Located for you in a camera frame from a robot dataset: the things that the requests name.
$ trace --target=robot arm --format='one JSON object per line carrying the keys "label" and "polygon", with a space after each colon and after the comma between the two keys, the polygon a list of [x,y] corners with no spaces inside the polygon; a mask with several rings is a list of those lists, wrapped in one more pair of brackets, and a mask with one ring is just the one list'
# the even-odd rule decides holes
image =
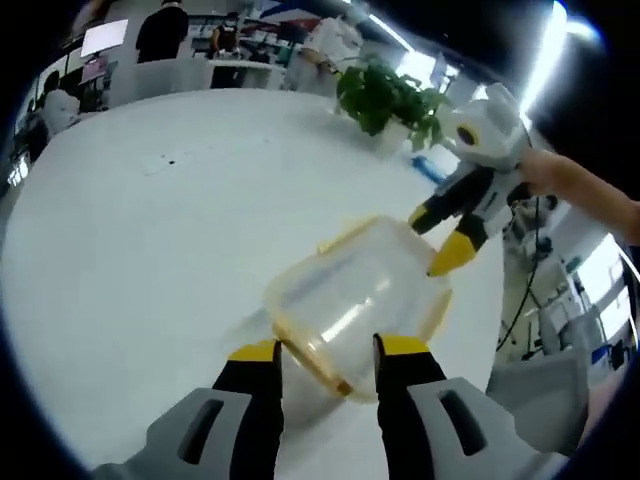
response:
{"label": "robot arm", "polygon": [[[212,389],[199,388],[156,420],[145,447],[95,480],[274,478],[283,431],[281,343],[234,352]],[[390,480],[542,480],[565,457],[518,437],[513,417],[464,379],[447,379],[416,337],[379,334],[378,424]]]}
{"label": "robot arm", "polygon": [[500,84],[487,88],[487,95],[439,116],[447,148],[460,164],[418,206],[409,224],[422,235],[451,215],[462,218],[435,256],[429,275],[445,275],[471,261],[509,222],[508,199],[522,183],[517,167],[529,140],[518,106]]}

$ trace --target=plastic lid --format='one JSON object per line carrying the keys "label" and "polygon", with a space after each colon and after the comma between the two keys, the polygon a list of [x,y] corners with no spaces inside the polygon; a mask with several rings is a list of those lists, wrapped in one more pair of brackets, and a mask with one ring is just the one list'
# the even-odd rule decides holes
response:
{"label": "plastic lid", "polygon": [[435,250],[404,222],[375,217],[276,277],[265,304],[273,332],[330,390],[375,401],[375,333],[430,340],[451,299],[426,275]]}

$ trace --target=computer monitor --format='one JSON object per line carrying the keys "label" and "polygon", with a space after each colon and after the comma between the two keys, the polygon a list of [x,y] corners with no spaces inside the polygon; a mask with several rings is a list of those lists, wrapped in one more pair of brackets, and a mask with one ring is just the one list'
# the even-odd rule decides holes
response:
{"label": "computer monitor", "polygon": [[82,69],[80,83],[87,83],[96,78],[103,77],[107,73],[107,58],[98,57],[89,60]]}
{"label": "computer monitor", "polygon": [[119,20],[87,30],[84,34],[84,43],[82,44],[80,56],[86,57],[92,53],[122,45],[128,23],[129,20]]}

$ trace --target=black cable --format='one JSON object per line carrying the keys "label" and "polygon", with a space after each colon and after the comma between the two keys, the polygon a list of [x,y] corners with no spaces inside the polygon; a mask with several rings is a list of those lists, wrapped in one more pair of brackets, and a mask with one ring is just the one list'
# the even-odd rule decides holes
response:
{"label": "black cable", "polygon": [[507,339],[509,338],[509,335],[511,335],[513,328],[516,326],[516,323],[518,323],[518,317],[520,317],[520,314],[522,313],[524,304],[527,301],[529,292],[531,291],[531,285],[533,284],[533,279],[535,278],[536,271],[538,270],[538,263],[539,263],[538,262],[538,234],[540,232],[539,219],[540,219],[540,197],[537,197],[536,198],[536,215],[535,215],[536,243],[535,243],[535,250],[533,252],[533,269],[531,270],[531,276],[529,276],[529,280],[527,281],[527,288],[524,291],[524,296],[522,297],[522,301],[520,302],[518,311],[514,315],[513,321],[511,322],[511,325],[507,329],[507,333],[502,338],[502,340],[500,340],[500,342],[498,343],[498,348],[496,348],[496,352],[500,351],[500,349],[504,346],[504,344],[507,343]]}

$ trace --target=office desk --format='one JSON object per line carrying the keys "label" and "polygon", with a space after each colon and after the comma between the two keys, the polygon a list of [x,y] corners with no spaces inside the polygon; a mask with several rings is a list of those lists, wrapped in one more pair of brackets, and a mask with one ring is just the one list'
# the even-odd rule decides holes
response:
{"label": "office desk", "polygon": [[[294,92],[189,92],[107,111],[47,146],[9,220],[0,278],[27,385],[85,465],[123,461],[160,414],[212,385],[223,340],[261,308],[276,274],[345,222],[406,218],[433,192],[409,163],[376,159],[332,109]],[[440,246],[454,224],[429,241]],[[500,236],[451,283],[431,350],[448,376],[484,389],[502,310]],[[376,406],[346,403],[285,438],[277,469],[386,478]]]}

